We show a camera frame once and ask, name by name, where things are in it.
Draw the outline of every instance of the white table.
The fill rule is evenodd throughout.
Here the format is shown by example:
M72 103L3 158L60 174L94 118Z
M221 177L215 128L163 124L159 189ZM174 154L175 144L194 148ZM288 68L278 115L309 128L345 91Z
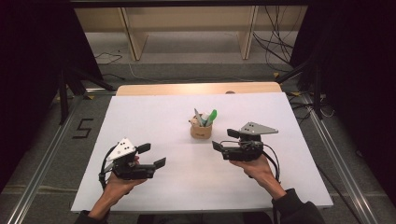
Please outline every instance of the white table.
M218 110L207 140L190 136L188 119L194 108ZM286 95L271 92L114 96L71 210L92 209L102 193L98 173L103 158L122 137L136 146L151 143L151 150L140 155L142 164L166 157L166 165L124 196L112 211L159 214L271 208L265 189L241 168L224 161L211 144L212 140L236 140L226 130L238 130L248 121L279 130L262 135L262 141L276 151L282 186L295 188L303 202L311 201L319 208L332 206Z

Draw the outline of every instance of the floor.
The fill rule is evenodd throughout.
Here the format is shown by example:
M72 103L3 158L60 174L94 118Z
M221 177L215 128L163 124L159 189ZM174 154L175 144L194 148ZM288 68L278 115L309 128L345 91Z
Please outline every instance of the floor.
M263 38L270 36L268 33L259 35ZM292 45L296 34L285 35L289 35L288 44ZM278 58L266 57L268 54L257 41L252 43L249 59L242 60L233 33L153 33L149 35L138 62L130 60L123 34L87 34L87 37L105 82L116 88L124 84L273 81L276 74L284 73L281 70L290 70ZM283 55L279 48L275 51ZM281 86L282 90L297 91L297 80L298 77L286 81ZM89 82L85 85L91 90L89 96L73 97L70 94L71 119L65 125L59 125L60 103L56 98L53 100L35 142L0 195L0 223L16 220L13 216L18 214L16 211L24 211L19 219L22 223L71 223L76 219L77 214L71 213L70 207L114 95L114 92L98 91L98 87ZM318 167L323 170L323 181L334 201L332 208L321 211L326 222L359 223L347 208L349 204L361 223L396 223L395 207L376 182L364 158L359 156L336 111L333 112L330 105L323 107L324 119L317 122L309 108L299 106L309 101L309 94L290 96L290 105L296 107L294 112L301 122L305 141ZM87 125L83 127L91 129L86 138L78 138L86 133L78 129L79 125ZM329 136L323 138L318 131L318 126L323 128L323 125L369 211L359 207L356 195L350 191L348 179L340 173L339 161L332 155L334 146L329 149L324 140ZM26 192L32 192L32 195L30 200L23 201L22 196ZM373 217L365 217L367 212ZM112 214L110 222L135 223L136 219L136 214ZM221 220L225 219L219 217L216 223L221 223Z

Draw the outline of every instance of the jacket sleeve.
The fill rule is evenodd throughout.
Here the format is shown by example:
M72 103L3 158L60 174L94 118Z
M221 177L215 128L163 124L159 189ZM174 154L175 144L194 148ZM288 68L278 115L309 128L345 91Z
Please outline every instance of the jacket sleeve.
M295 189L286 190L287 194L274 201L274 208L280 213L281 224L304 223L322 224L325 223L317 207L311 203L302 203L297 196Z
M108 213L103 220L96 220L92 217L89 217L88 216L89 213L90 213L89 211L85 211L85 210L79 213L79 216L76 219L75 224L107 224Z

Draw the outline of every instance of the green object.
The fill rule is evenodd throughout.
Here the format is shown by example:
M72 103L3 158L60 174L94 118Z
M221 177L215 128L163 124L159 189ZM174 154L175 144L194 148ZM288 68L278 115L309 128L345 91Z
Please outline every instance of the green object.
M210 113L209 118L207 118L206 127L210 126L213 123L213 120L218 116L218 111L216 109L212 110Z

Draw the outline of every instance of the human hand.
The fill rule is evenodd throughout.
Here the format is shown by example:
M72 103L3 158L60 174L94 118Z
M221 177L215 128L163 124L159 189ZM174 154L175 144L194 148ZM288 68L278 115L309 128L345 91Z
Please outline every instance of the human hand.
M134 157L134 162L139 164L139 157ZM107 185L105 187L102 196L93 206L93 209L88 214L89 217L93 217L97 220L102 220L107 211L111 206L116 204L119 199L121 199L125 194L129 193L135 186L146 182L147 179L137 179L137 180L124 180L119 179L111 173L110 178L107 180Z
M230 161L231 164L244 169L245 174L253 177L276 200L286 194L275 179L270 164L264 155L255 161Z

